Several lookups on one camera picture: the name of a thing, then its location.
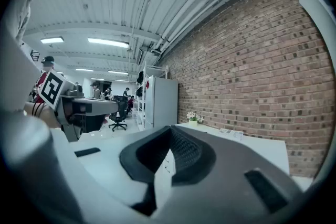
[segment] refrigerator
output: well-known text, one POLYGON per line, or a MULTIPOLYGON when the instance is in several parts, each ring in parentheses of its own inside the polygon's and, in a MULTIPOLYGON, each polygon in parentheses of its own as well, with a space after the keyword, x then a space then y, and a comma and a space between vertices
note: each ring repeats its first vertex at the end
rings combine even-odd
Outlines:
POLYGON ((177 124, 178 82, 151 76, 145 92, 145 129, 177 124))

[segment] white tabletop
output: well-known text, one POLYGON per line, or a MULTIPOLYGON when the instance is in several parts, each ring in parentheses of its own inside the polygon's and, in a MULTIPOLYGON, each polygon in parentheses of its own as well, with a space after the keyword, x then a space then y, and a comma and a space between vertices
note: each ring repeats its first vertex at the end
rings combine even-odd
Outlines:
MULTIPOLYGON (((177 126, 195 129, 225 139, 222 135, 219 134, 219 129, 215 129, 202 124, 199 124, 197 127, 191 127, 189 123, 181 123, 177 124, 177 126)), ((289 175, 288 155, 286 144, 284 141, 243 136, 242 140, 239 143, 242 143, 243 145, 251 148, 256 153, 258 153, 259 155, 273 163, 275 166, 280 168, 282 171, 284 171, 287 175, 289 175)))

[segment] ceiling beam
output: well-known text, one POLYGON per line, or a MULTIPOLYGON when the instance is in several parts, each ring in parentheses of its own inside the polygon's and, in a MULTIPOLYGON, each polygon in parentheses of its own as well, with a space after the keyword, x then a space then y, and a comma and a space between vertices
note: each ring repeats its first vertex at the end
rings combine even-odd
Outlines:
POLYGON ((126 36, 139 37, 150 41, 159 41, 159 35, 153 34, 151 32, 147 32, 140 29, 134 29, 128 26, 121 26, 121 25, 112 25, 112 24, 100 24, 100 23, 66 23, 66 24, 56 24, 50 25, 45 27, 39 27, 26 30, 24 36, 30 36, 37 33, 44 33, 46 35, 52 35, 53 31, 60 31, 60 30, 76 30, 76 29, 92 29, 92 30, 108 30, 112 32, 116 32, 118 34, 123 34, 126 36))
MULTIPOLYGON (((70 70, 74 70, 76 72, 80 72, 80 73, 83 73, 83 74, 89 74, 91 72, 88 72, 88 71, 77 71, 75 70, 76 68, 81 68, 81 69, 91 69, 93 70, 94 72, 108 72, 108 71, 118 71, 118 72, 127 72, 127 71, 123 71, 123 70, 113 70, 113 68, 93 68, 93 67, 85 67, 85 66, 80 66, 80 67, 76 67, 76 66, 67 66, 67 69, 70 69, 70 70)), ((109 74, 110 76, 117 76, 119 77, 120 79, 122 78, 125 78, 127 77, 127 75, 122 75, 122 74, 114 74, 114 73, 107 73, 109 74)), ((137 72, 130 72, 130 75, 131 76, 137 76, 138 73, 137 72)))
MULTIPOLYGON (((87 59, 100 59, 100 60, 109 60, 109 61, 118 61, 118 62, 128 62, 128 58, 122 58, 117 56, 109 56, 102 54, 85 54, 83 52, 49 52, 48 55, 53 57, 78 57, 78 58, 87 58, 87 59)), ((135 63, 135 59, 130 59, 130 63, 135 63)))

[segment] fluorescent tube light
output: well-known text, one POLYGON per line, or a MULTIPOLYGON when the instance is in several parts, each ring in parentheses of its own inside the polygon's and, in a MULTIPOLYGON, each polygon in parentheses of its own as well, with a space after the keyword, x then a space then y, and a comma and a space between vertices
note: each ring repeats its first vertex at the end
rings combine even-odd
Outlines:
POLYGON ((98 38, 88 38, 88 41, 90 43, 98 43, 103 45, 112 45, 117 47, 122 47, 128 49, 129 45, 126 42, 120 42, 120 41, 113 41, 113 40, 107 40, 107 39, 98 39, 98 38))
POLYGON ((109 73, 128 75, 128 73, 126 73, 126 72, 117 72, 117 71, 109 71, 109 73))
POLYGON ((54 37, 54 38, 44 38, 41 39, 41 42, 43 44, 48 44, 48 43, 62 43, 64 42, 64 39, 62 37, 54 37))
POLYGON ((82 68, 75 68, 77 71, 90 71, 93 72, 92 69, 82 69, 82 68))

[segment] white metal shelf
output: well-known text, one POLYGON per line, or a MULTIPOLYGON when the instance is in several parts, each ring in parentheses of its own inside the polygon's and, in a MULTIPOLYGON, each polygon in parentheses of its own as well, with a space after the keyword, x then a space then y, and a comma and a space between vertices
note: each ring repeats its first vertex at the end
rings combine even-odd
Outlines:
POLYGON ((136 90, 140 89, 142 87, 142 100, 136 99, 137 102, 137 114, 136 122, 138 124, 139 131, 145 130, 145 108, 144 104, 146 104, 145 100, 145 85, 148 81, 148 78, 151 76, 154 77, 165 77, 165 79, 168 79, 168 66, 165 66, 164 68, 161 67, 155 67, 155 66, 148 66, 145 62, 145 66, 142 70, 143 72, 143 82, 135 83, 136 90))

